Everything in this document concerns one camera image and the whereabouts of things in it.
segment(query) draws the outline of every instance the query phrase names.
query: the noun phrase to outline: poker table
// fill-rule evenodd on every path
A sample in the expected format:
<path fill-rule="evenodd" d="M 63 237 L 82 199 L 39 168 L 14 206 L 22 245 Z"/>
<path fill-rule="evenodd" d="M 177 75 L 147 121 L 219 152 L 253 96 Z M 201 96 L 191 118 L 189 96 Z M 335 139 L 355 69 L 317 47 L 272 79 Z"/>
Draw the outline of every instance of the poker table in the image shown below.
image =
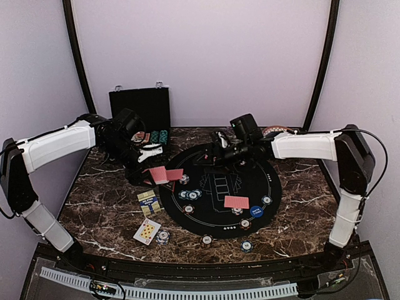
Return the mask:
<path fill-rule="evenodd" d="M 130 261 L 244 263 L 321 252 L 338 208 L 321 163 L 313 159 L 249 161 L 228 173 L 193 166 L 189 157 L 210 143 L 211 132 L 221 129 L 237 142 L 230 128 L 171 128 L 169 151 L 149 166 L 183 167 L 189 176 L 187 184 L 176 183 L 173 193 L 162 186 L 154 189 L 162 209 L 148 218 L 170 233 L 167 244 L 145 245 L 133 238 L 145 219 L 138 194 L 150 189 L 129 184 L 123 166 L 105 162 L 106 155 L 97 148 L 90 150 L 82 164 L 59 221 L 85 253 Z M 179 199 L 179 191 L 196 189 L 201 191 L 198 199 Z M 248 197 L 249 209 L 237 216 L 224 207 L 222 200 L 228 193 Z M 269 206 L 262 203 L 263 196 L 272 199 Z M 193 205 L 193 214 L 181 211 L 188 204 Z M 262 209 L 261 217 L 251 215 L 253 206 Z M 247 230 L 238 226 L 242 219 L 251 222 Z M 209 248 L 202 247 L 205 234 L 213 237 Z M 251 252 L 242 251 L 244 241 L 253 244 Z"/>
<path fill-rule="evenodd" d="M 205 147 L 206 144 L 190 147 L 168 162 L 166 169 L 184 169 L 187 180 L 178 181 L 173 192 L 160 188 L 167 213 L 188 231 L 218 239 L 245 236 L 267 226 L 277 213 L 282 196 L 274 168 L 265 159 L 243 161 L 233 170 L 197 166 L 194 161 Z M 248 209 L 225 207 L 226 196 L 249 198 Z"/>

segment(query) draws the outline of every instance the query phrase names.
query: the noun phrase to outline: blue poker chip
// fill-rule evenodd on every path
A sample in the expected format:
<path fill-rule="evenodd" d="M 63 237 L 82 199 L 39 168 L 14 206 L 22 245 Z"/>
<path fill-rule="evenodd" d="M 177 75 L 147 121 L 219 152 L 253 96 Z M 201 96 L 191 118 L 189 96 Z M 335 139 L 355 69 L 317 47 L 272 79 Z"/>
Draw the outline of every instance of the blue poker chip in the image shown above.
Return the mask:
<path fill-rule="evenodd" d="M 273 202 L 273 200 L 268 196 L 263 196 L 261 198 L 261 201 L 262 201 L 262 203 L 267 204 L 267 205 L 270 205 Z"/>
<path fill-rule="evenodd" d="M 260 218 L 264 214 L 264 211 L 259 206 L 253 206 L 250 208 L 250 215 L 255 218 Z"/>

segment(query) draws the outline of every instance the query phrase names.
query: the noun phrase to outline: black poker mat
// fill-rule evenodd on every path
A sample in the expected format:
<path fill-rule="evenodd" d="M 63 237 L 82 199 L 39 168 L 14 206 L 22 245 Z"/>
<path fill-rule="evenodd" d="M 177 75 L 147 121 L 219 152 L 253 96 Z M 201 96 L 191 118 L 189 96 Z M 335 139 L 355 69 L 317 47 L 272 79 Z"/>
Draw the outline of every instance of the black poker mat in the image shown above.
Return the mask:
<path fill-rule="evenodd" d="M 236 238 L 254 233 L 267 226 L 277 213 L 281 203 L 281 182 L 274 168 L 266 160 L 246 162 L 236 165 L 234 171 L 222 171 L 215 167 L 195 166 L 193 159 L 204 151 L 206 144 L 191 147 L 172 158 L 166 169 L 184 169 L 189 176 L 187 184 L 176 182 L 174 192 L 160 188 L 162 205 L 166 212 L 183 228 L 194 234 L 211 235 L 214 238 Z M 202 196 L 197 200 L 180 199 L 182 190 L 199 189 Z M 249 198 L 250 209 L 243 209 L 235 215 L 231 208 L 224 207 L 225 196 L 243 196 Z M 271 204 L 262 202 L 263 196 L 272 199 Z M 184 214 L 183 207 L 192 205 L 192 214 Z M 252 217 L 250 210 L 259 206 L 263 210 L 261 217 Z M 251 225 L 244 230 L 240 223 L 247 219 Z"/>

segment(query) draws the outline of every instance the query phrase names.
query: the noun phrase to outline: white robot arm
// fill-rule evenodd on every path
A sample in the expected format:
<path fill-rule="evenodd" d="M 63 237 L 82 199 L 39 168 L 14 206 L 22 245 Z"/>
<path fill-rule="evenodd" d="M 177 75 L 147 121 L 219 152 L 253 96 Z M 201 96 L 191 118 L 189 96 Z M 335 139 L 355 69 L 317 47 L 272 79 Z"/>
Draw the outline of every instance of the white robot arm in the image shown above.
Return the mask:
<path fill-rule="evenodd" d="M 139 117 L 125 109 L 114 119 L 85 114 L 70 126 L 31 139 L 5 141 L 0 182 L 14 214 L 21 215 L 58 251 L 65 253 L 79 248 L 80 245 L 40 202 L 29 174 L 68 154 L 100 146 L 124 164 L 130 182 L 141 184 L 147 179 L 155 186 L 152 177 L 148 172 L 142 172 L 139 164 L 150 156 L 161 154 L 163 149 L 160 145 L 152 145 L 149 150 L 139 149 L 131 142 L 140 125 Z"/>

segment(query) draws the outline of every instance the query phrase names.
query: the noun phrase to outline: brown marble surface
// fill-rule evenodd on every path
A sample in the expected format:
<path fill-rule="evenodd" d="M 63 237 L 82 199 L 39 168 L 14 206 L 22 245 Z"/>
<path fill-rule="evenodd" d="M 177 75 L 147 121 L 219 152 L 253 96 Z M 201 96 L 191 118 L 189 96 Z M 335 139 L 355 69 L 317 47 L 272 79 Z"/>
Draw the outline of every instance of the brown marble surface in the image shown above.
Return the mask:
<path fill-rule="evenodd" d="M 191 146 L 208 143 L 215 128 L 172 128 L 171 152 L 153 166 Z M 146 187 L 130 185 L 118 163 L 103 163 L 104 154 L 93 149 L 67 198 L 59 220 L 83 245 L 86 253 L 110 258 L 158 263 L 240 263 L 311 254 L 323 250 L 334 222 L 337 204 L 313 159 L 270 161 L 282 184 L 282 202 L 272 223 L 236 239 L 214 240 L 200 246 L 199 236 L 178 226 L 162 210 L 149 219 L 171 233 L 165 246 L 146 246 L 133 239 L 144 220 L 136 195 Z M 240 243 L 254 244 L 250 253 Z"/>

